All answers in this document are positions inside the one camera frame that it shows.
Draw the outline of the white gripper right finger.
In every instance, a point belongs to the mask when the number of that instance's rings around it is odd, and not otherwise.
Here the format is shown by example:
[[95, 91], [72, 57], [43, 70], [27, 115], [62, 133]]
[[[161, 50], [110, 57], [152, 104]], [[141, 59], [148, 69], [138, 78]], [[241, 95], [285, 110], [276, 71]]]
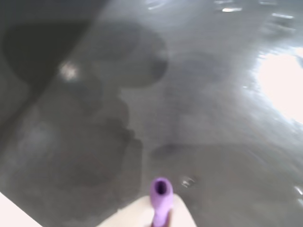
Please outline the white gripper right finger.
[[186, 204], [180, 196], [173, 197], [173, 207], [171, 210], [172, 227], [196, 227], [196, 223], [189, 212]]

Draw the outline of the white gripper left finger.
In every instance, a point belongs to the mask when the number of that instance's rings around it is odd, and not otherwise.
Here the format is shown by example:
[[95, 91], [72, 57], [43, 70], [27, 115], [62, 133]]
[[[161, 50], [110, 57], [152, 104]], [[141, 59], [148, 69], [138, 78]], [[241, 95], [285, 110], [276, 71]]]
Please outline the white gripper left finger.
[[143, 196], [108, 217], [99, 227], [151, 227], [153, 217], [150, 197]]

